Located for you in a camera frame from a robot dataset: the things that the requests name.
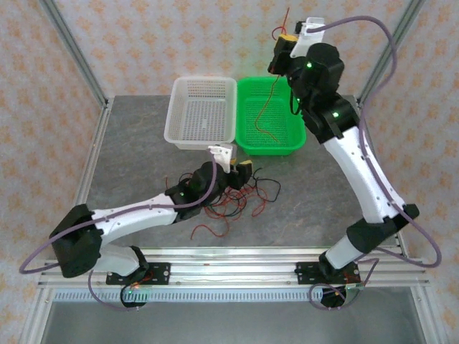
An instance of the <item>white bracket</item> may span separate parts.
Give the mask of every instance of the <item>white bracket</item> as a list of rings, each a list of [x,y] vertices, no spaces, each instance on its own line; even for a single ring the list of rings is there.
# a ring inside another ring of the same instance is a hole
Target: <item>white bracket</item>
[[[324,31],[309,34],[306,32],[306,30],[316,29],[318,27],[322,27],[323,25],[325,25],[324,18],[310,16],[306,19],[306,21],[303,23],[303,26],[301,27],[298,41],[290,53],[290,57],[292,59],[295,57],[306,56],[311,45],[322,42]]]
[[[220,145],[210,145],[210,153],[214,156],[215,162],[223,167],[225,173],[231,171],[231,157],[233,145],[229,143],[222,143]]]

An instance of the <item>tangled wires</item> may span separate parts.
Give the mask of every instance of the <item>tangled wires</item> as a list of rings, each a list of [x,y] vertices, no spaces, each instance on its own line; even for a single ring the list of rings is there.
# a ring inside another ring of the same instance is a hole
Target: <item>tangled wires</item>
[[[201,227],[207,229],[215,237],[225,237],[230,232],[230,220],[237,221],[240,219],[249,199],[260,200],[260,204],[252,210],[252,217],[261,215],[261,213],[264,212],[267,203],[277,201],[281,188],[280,183],[271,178],[257,177],[256,175],[259,170],[261,170],[261,168],[255,170],[250,177],[250,182],[246,183],[240,190],[235,190],[229,187],[214,203],[204,207],[204,211],[210,219],[222,219],[225,222],[226,230],[223,233],[218,234],[206,224],[199,224],[194,227],[191,232],[191,240],[193,239],[196,230]],[[266,190],[260,186],[260,183],[263,182],[276,184],[277,190],[272,199],[269,198]]]

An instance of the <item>wallpaper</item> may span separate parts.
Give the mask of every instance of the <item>wallpaper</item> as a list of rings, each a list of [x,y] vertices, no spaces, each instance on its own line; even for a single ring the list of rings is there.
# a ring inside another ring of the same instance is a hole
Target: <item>wallpaper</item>
[[[19,265],[71,208],[100,108],[37,0],[3,1],[0,22],[0,343],[12,344],[37,281]]]
[[[443,251],[431,269],[451,343],[459,343],[459,1],[425,2],[399,53],[394,80],[375,101],[369,127],[389,180],[420,208]],[[435,253],[404,229],[413,257]]]
[[[393,31],[409,0],[57,0],[63,17],[108,97],[167,95],[185,75],[240,79],[268,75],[282,24],[323,16],[332,22],[373,15]],[[372,24],[331,29],[346,65],[340,92],[360,93],[386,44]]]

